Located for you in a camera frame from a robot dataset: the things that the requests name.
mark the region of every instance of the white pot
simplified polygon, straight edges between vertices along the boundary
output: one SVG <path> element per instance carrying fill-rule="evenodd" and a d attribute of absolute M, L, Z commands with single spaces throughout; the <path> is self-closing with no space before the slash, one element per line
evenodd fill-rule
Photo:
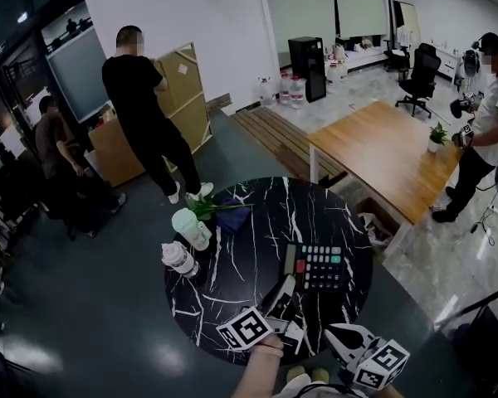
<path fill-rule="evenodd" d="M 441 146 L 439 143 L 434 143 L 431 139 L 428 140 L 428 152 L 437 152 L 437 150 L 439 150 L 439 146 Z"/>

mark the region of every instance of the green leaves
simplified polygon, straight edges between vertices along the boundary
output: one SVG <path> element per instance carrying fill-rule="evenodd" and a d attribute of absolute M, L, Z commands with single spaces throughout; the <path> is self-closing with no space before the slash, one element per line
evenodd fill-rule
<path fill-rule="evenodd" d="M 185 197 L 188 209 L 192 211 L 199 221 L 208 221 L 212 218 L 212 214 L 216 211 L 222 211 L 226 209 L 242 208 L 243 206 L 253 206 L 252 203 L 247 205 L 214 205 L 211 197 L 199 197 L 198 201 L 194 201 L 189 197 Z"/>
<path fill-rule="evenodd" d="M 430 130 L 430 140 L 444 146 L 447 141 L 447 131 L 442 127 L 441 123 L 437 123 L 437 127 L 430 128 Z"/>

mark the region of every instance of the black t-shirt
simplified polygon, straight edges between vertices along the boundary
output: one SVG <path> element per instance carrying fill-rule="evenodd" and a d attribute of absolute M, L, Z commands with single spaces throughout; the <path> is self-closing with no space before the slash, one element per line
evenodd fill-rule
<path fill-rule="evenodd" d="M 68 162 L 63 158 L 57 142 L 66 142 L 66 133 L 61 117 L 57 114 L 43 115 L 35 129 L 35 144 L 42 160 L 42 170 L 46 178 L 53 177 L 62 169 L 67 169 Z"/>
<path fill-rule="evenodd" d="M 125 136 L 133 146 L 166 117 L 159 107 L 154 87 L 163 77 L 143 56 L 110 57 L 102 68 L 107 95 L 115 106 Z"/>

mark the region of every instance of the white cup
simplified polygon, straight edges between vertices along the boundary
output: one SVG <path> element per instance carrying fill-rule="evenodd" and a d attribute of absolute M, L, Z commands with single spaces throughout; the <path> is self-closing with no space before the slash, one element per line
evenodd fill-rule
<path fill-rule="evenodd" d="M 172 227 L 196 250 L 208 248 L 208 240 L 212 237 L 212 233 L 188 208 L 180 209 L 173 214 Z"/>

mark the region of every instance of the black refrigerator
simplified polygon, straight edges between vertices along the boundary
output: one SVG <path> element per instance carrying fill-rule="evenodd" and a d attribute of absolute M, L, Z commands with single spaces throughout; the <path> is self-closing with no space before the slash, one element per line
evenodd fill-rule
<path fill-rule="evenodd" d="M 325 53 L 323 40 L 302 36 L 288 40 L 293 74 L 306 79 L 306 100 L 326 97 Z"/>

